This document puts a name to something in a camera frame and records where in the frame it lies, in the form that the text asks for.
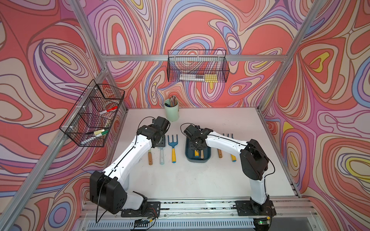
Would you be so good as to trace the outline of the lime rake wooden handle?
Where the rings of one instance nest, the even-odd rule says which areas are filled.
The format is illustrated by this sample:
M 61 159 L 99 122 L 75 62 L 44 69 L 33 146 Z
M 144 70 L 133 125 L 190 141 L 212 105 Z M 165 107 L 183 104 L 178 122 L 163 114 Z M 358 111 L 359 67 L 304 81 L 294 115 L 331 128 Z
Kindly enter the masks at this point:
M 218 157 L 222 158 L 223 157 L 222 151 L 220 149 L 217 149 L 217 152 L 218 152 Z

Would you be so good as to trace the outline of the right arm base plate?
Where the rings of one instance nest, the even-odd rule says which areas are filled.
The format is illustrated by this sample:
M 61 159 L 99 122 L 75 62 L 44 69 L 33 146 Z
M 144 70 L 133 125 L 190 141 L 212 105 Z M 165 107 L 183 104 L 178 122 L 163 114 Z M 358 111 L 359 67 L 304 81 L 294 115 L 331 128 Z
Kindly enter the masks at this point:
M 262 205 L 251 200 L 236 201 L 233 206 L 237 210 L 239 216 L 276 216 L 276 210 L 271 200 L 267 199 Z

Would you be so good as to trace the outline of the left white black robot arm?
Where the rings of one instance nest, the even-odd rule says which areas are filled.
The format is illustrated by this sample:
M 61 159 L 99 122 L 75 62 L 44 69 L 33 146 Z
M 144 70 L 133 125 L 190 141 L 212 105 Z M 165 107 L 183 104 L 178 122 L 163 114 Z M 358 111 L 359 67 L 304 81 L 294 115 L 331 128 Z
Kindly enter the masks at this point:
M 111 214 L 123 209 L 138 210 L 144 197 L 126 192 L 124 184 L 141 157 L 161 143 L 170 125 L 170 121 L 158 116 L 152 124 L 139 127 L 133 141 L 115 161 L 103 171 L 91 174 L 90 201 Z

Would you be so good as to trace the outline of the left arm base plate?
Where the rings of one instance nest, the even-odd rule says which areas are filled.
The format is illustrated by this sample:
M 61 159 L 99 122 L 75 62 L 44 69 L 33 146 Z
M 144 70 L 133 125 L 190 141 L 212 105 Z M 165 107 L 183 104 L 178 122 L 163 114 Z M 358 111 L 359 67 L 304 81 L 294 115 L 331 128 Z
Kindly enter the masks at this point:
M 144 202 L 138 210 L 123 209 L 121 211 L 122 218 L 136 218 L 136 217 L 148 217 L 148 218 L 159 218 L 161 212 L 160 201 L 149 201 Z

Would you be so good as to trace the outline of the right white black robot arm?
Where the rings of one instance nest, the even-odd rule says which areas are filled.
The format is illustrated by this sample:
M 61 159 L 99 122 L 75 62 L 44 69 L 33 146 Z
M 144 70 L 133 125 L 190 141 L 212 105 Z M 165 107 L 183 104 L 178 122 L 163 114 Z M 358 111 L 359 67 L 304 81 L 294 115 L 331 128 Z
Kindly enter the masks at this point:
M 259 205 L 267 201 L 265 179 L 270 160 L 258 141 L 236 140 L 208 128 L 200 129 L 193 124 L 190 124 L 183 134 L 189 139 L 194 150 L 200 151 L 209 147 L 239 157 L 242 171 L 250 179 L 251 201 Z

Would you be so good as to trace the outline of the light blue rake pale handle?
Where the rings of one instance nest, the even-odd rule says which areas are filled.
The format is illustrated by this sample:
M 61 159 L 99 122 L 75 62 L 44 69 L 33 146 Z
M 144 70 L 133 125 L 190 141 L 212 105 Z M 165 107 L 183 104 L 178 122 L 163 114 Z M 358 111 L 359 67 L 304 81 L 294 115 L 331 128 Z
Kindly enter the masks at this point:
M 160 164 L 164 165 L 164 150 L 163 150 L 163 147 L 160 147 Z

